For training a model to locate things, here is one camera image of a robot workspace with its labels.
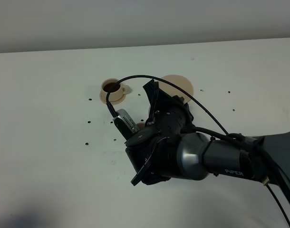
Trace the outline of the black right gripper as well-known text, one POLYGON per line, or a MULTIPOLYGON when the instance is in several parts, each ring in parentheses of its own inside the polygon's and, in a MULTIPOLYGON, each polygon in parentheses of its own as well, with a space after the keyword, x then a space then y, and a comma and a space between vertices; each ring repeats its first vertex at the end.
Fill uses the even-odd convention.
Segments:
POLYGON ((170 96, 157 82, 149 81, 143 86, 149 100, 149 114, 159 112, 152 125, 141 129, 126 141, 126 153, 136 171, 132 185, 142 182, 153 185, 171 178, 184 178, 178 167, 177 148, 182 139, 181 130, 192 123, 193 116, 188 104, 170 96))

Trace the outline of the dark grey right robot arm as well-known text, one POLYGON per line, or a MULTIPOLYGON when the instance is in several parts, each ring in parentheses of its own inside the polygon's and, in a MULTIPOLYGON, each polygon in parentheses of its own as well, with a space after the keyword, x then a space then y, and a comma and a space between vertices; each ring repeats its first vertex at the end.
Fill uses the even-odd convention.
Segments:
POLYGON ((143 88, 155 117, 153 124, 126 141, 126 153, 136 171, 133 185, 227 175, 277 185, 290 204, 290 132, 223 135, 194 126, 188 104, 166 94, 156 82, 143 88))

